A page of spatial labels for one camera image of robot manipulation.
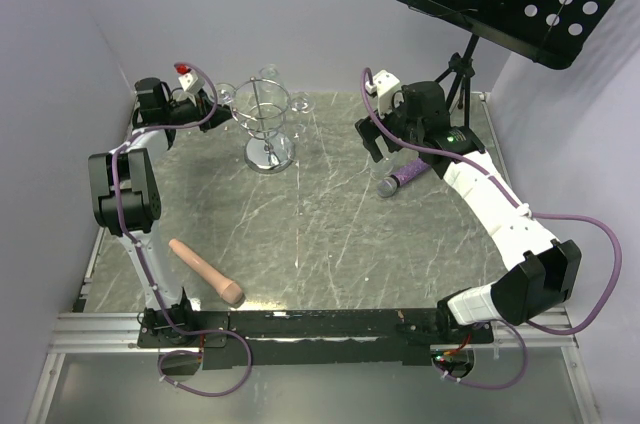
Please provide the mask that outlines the clear wine glass front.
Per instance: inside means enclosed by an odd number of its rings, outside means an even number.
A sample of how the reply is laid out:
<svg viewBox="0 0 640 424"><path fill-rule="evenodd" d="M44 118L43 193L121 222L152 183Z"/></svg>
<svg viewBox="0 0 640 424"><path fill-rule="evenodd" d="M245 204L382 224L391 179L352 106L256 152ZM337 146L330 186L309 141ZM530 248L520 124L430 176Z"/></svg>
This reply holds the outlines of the clear wine glass front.
<svg viewBox="0 0 640 424"><path fill-rule="evenodd" d="M379 161L372 157L368 159L370 176L374 180L382 180L393 173L396 168L397 155L385 154Z"/></svg>

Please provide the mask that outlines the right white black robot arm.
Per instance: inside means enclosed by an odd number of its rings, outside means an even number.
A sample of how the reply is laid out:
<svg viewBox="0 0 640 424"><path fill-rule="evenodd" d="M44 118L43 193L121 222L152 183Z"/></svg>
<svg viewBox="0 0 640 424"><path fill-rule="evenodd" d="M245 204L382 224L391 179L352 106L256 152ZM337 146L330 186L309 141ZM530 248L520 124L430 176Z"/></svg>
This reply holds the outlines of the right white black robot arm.
<svg viewBox="0 0 640 424"><path fill-rule="evenodd" d="M472 324L502 319L514 326L567 301L582 253L561 242L509 188L479 137L451 122L439 83L403 85L392 74L365 75L361 91L367 117L355 124L371 158L388 151L414 150L471 209L496 245L505 267L497 280L443 299L436 329L458 342Z"/></svg>

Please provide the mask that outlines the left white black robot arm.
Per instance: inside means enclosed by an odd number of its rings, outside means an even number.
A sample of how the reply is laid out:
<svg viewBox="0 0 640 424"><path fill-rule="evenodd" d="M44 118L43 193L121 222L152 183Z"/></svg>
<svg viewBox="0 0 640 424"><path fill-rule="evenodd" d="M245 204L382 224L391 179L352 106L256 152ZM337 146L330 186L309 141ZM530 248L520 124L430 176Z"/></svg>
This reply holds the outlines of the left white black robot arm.
<svg viewBox="0 0 640 424"><path fill-rule="evenodd" d="M141 327L184 346L196 337L198 323L161 250L162 203L153 161L173 147L179 130L205 133L228 121L231 109L196 66L179 62L176 71L176 92L156 77L135 83L129 136L115 149L91 155L88 171L94 218L123 246L141 282Z"/></svg>

